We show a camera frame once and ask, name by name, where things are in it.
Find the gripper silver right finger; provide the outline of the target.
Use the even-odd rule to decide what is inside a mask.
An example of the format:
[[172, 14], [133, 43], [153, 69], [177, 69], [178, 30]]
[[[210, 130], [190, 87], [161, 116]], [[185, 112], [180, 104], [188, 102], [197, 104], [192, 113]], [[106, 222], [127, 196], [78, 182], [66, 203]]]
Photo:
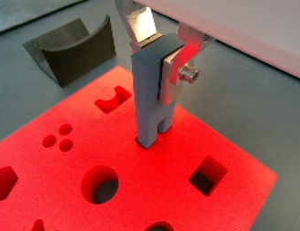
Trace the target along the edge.
[[194, 57], [214, 41], [206, 33], [181, 23], [177, 33], [184, 45], [164, 59], [161, 74], [160, 101], [168, 106], [181, 94], [182, 84], [193, 84], [200, 77], [194, 67]]

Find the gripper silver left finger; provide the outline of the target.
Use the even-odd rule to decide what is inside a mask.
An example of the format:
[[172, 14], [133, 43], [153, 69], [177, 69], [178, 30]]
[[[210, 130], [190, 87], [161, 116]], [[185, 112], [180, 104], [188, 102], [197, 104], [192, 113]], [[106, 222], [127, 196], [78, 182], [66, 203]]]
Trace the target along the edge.
[[115, 5], [131, 42], [131, 52], [138, 52], [162, 37], [157, 31], [153, 11], [133, 0], [115, 0]]

